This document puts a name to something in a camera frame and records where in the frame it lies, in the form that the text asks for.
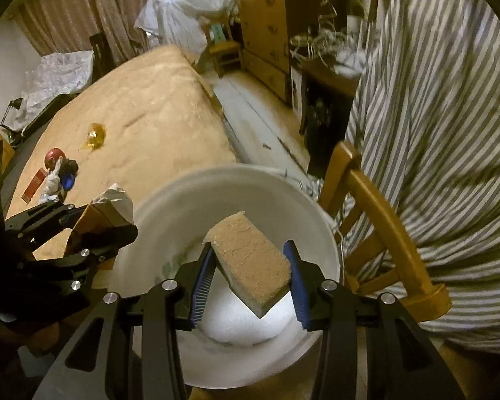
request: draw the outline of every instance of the wooden cabinet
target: wooden cabinet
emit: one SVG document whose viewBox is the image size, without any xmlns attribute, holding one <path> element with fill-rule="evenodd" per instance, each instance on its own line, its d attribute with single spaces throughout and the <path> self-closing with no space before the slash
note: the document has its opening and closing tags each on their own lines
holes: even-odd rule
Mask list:
<svg viewBox="0 0 500 400">
<path fill-rule="evenodd" d="M 245 68 L 282 100 L 290 102 L 289 38 L 306 34 L 309 26 L 316 29 L 318 16 L 329 14 L 329 6 L 321 6 L 322 0 L 236 1 L 243 31 Z M 337 28 L 344 24 L 345 19 L 337 19 Z"/>
</svg>

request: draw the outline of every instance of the yellow plastic packet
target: yellow plastic packet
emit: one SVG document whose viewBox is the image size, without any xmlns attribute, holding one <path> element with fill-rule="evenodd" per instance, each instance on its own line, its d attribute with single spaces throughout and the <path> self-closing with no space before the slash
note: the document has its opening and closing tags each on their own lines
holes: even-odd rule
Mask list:
<svg viewBox="0 0 500 400">
<path fill-rule="evenodd" d="M 87 134 L 87 141 L 85 147 L 90 147 L 93 150 L 99 149 L 104 145 L 105 141 L 105 128 L 100 123 L 91 123 L 89 126 L 89 133 Z"/>
</svg>

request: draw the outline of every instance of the pink curtain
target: pink curtain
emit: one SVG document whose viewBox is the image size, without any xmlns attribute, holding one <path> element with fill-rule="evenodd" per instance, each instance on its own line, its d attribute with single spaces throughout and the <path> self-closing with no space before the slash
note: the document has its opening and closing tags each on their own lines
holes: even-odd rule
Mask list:
<svg viewBox="0 0 500 400">
<path fill-rule="evenodd" d="M 105 33 L 115 63 L 137 55 L 142 31 L 133 28 L 147 0 L 25 0 L 13 17 L 40 55 L 91 49 Z"/>
</svg>

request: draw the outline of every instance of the bed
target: bed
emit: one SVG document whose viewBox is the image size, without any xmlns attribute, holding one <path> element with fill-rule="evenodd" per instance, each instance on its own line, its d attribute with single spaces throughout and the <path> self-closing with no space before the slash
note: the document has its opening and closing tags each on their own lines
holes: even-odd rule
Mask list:
<svg viewBox="0 0 500 400">
<path fill-rule="evenodd" d="M 155 189 L 186 173 L 236 158 L 213 93 L 174 45 L 156 48 L 119 66 L 62 108 L 39 139 L 17 183 L 7 217 L 35 206 L 22 193 L 49 149 L 77 161 L 66 203 L 81 206 L 113 183 L 135 207 Z M 91 123 L 105 126 L 102 148 L 85 148 Z M 61 257 L 69 230 L 36 250 L 37 259 Z"/>
</svg>

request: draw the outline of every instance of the chair seat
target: chair seat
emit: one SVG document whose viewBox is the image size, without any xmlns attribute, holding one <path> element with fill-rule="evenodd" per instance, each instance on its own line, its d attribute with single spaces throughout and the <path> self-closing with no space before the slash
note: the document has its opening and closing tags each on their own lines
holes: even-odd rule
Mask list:
<svg viewBox="0 0 500 400">
<path fill-rule="evenodd" d="M 209 47 L 209 52 L 211 54 L 219 54 L 219 53 L 236 53 L 241 48 L 241 44 L 239 42 L 235 42 L 233 40 L 227 40 L 226 42 L 220 42 L 218 44 L 211 45 Z"/>
</svg>

